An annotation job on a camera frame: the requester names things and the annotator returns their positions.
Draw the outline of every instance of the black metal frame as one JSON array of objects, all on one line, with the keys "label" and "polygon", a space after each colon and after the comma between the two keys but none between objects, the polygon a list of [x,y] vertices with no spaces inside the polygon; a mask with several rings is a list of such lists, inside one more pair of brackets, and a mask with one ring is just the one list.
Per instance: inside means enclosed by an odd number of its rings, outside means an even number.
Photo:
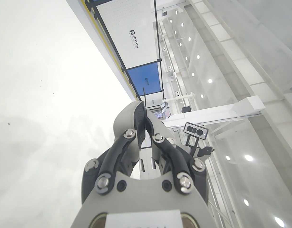
[{"label": "black metal frame", "polygon": [[137,68],[137,67],[141,67],[141,66],[145,66],[145,65],[148,65],[148,64],[152,64],[152,63],[157,63],[157,62],[160,63],[160,72],[161,72],[162,90],[157,91],[157,92],[153,92],[153,93],[149,93],[149,94],[145,94],[145,95],[150,95],[150,94],[155,94],[155,93],[158,93],[158,92],[162,92],[162,93],[163,93],[163,102],[165,102],[165,98],[164,98],[164,89],[163,89],[162,64],[161,64],[162,59],[161,59],[161,53],[160,53],[160,41],[159,41],[159,33],[158,33],[158,16],[157,16],[157,5],[156,5],[156,0],[154,0],[154,7],[155,7],[155,17],[156,17],[156,29],[157,29],[157,38],[158,38],[158,53],[159,53],[159,59],[158,59],[157,61],[150,62],[150,63],[147,63],[147,64],[138,65],[138,66],[136,66],[136,67],[132,67],[132,68],[129,68],[129,69],[127,69],[127,68],[125,67],[124,62],[123,62],[123,60],[122,60],[122,58],[121,58],[121,56],[120,56],[120,54],[119,54],[119,52],[118,52],[118,50],[117,50],[117,48],[116,48],[116,46],[115,46],[115,44],[114,44],[112,38],[111,38],[111,35],[110,35],[110,33],[109,33],[109,31],[108,31],[108,29],[107,29],[107,27],[106,27],[106,25],[105,25],[105,23],[104,23],[104,21],[103,21],[101,15],[100,15],[100,13],[99,13],[97,7],[96,7],[96,6],[100,5],[100,4],[103,4],[103,3],[106,3],[106,2],[109,2],[109,1],[112,1],[112,0],[97,0],[97,1],[89,0],[89,2],[88,2],[87,0],[85,0],[85,4],[86,4],[86,6],[87,6],[87,8],[89,9],[90,12],[91,12],[91,9],[92,9],[92,8],[94,9],[94,12],[95,12],[95,14],[94,14],[94,18],[97,19],[97,20],[99,20],[100,24],[102,25],[102,28],[103,28],[105,34],[107,35],[108,40],[110,41],[111,46],[112,46],[114,52],[116,53],[118,59],[120,60],[121,67],[122,67],[122,72],[123,72],[123,73],[126,73],[128,79],[129,79],[129,84],[133,87],[134,92],[135,92],[135,94],[136,94],[136,97],[137,97],[140,101],[142,101],[141,98],[140,98],[141,95],[139,95],[138,91],[136,90],[136,88],[135,88],[135,86],[134,86],[134,84],[133,84],[133,82],[132,82],[132,79],[131,79],[131,77],[130,77],[130,75],[129,75],[129,73],[128,73],[128,70],[130,70],[130,69],[134,69],[134,68]]}]

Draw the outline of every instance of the joyson logo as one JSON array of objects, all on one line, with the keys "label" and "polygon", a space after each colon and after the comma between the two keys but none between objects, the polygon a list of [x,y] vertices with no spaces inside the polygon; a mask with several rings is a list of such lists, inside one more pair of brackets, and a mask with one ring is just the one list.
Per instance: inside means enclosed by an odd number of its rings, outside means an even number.
[{"label": "joyson logo", "polygon": [[133,29],[130,30],[130,36],[131,36],[133,46],[137,49],[139,47],[139,44],[137,43],[137,39],[136,39],[135,32]]}]

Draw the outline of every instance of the white wall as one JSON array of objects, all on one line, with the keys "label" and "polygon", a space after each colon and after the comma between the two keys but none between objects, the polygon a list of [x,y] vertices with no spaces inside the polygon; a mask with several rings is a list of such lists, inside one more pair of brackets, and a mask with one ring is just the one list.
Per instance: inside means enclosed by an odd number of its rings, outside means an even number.
[{"label": "white wall", "polygon": [[0,227],[70,227],[130,102],[65,0],[0,0]]}]

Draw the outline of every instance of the white label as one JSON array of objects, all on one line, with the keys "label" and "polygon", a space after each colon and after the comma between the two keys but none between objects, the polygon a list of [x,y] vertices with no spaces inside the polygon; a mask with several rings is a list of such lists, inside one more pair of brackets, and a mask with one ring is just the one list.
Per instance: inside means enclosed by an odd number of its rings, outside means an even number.
[{"label": "white label", "polygon": [[105,228],[182,228],[180,210],[108,214]]}]

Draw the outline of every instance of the white perforated panel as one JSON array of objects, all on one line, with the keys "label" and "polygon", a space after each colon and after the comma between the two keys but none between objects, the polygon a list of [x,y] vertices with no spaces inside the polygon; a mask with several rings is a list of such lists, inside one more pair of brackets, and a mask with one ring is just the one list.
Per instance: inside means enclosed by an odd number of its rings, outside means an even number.
[{"label": "white perforated panel", "polygon": [[[145,102],[145,97],[141,96],[141,100]],[[163,103],[163,93],[162,92],[146,95],[146,107],[161,105],[162,103]]]},{"label": "white perforated panel", "polygon": [[151,1],[113,0],[97,6],[126,68],[157,60]]}]

